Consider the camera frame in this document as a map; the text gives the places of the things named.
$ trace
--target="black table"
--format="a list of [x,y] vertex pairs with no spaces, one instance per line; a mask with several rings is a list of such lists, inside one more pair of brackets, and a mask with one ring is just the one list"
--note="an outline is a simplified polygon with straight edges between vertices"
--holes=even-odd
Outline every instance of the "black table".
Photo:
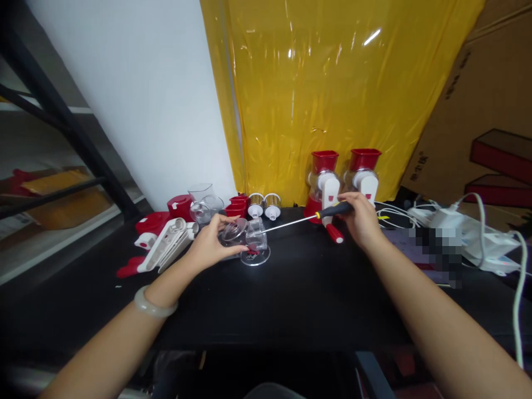
[[[283,209],[266,225],[296,220]],[[205,270],[186,289],[154,349],[233,348],[346,351],[410,344],[371,264],[344,230],[335,244],[309,222],[268,233],[272,254],[258,267],[238,259]],[[144,252],[134,224],[122,226],[80,259],[3,312],[4,339],[17,353],[72,355],[153,281],[156,272],[118,279],[116,271]],[[462,289],[444,289],[505,348],[514,345],[514,291],[495,275],[463,270]],[[532,342],[532,304],[521,304],[523,343]]]

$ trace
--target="yellow plastic sheet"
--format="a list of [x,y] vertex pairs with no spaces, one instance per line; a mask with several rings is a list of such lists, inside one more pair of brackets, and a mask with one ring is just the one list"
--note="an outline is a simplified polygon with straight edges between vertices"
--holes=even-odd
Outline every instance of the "yellow plastic sheet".
[[483,0],[202,0],[236,188],[303,205],[310,153],[401,176]]

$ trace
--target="red lid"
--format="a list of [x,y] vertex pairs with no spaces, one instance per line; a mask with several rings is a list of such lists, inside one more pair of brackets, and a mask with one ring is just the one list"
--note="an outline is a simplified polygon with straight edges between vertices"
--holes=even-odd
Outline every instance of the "red lid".
[[312,153],[312,173],[317,175],[324,170],[334,172],[337,159],[338,153],[336,151],[314,151]]
[[167,203],[168,211],[172,218],[183,218],[185,222],[193,222],[190,216],[190,205],[192,204],[192,196],[189,194],[182,194],[174,197]]
[[382,154],[375,149],[352,149],[351,161],[349,162],[349,170],[351,172],[360,169],[375,169],[378,157]]
[[169,220],[170,212],[154,212],[137,222],[135,228],[139,234],[153,233],[158,236]]

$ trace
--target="pixelated area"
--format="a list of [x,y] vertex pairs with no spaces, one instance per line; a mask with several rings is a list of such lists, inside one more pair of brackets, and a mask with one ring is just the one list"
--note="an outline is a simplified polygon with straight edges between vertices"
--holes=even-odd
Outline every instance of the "pixelated area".
[[462,287],[461,229],[415,228],[383,232],[433,282]]

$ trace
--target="clear plastic lid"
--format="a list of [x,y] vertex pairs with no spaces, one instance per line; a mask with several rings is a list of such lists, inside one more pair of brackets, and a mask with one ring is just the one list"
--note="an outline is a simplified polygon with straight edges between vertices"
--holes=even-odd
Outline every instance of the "clear plastic lid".
[[236,219],[233,223],[227,224],[222,232],[223,244],[245,245],[245,232],[248,221],[244,218]]

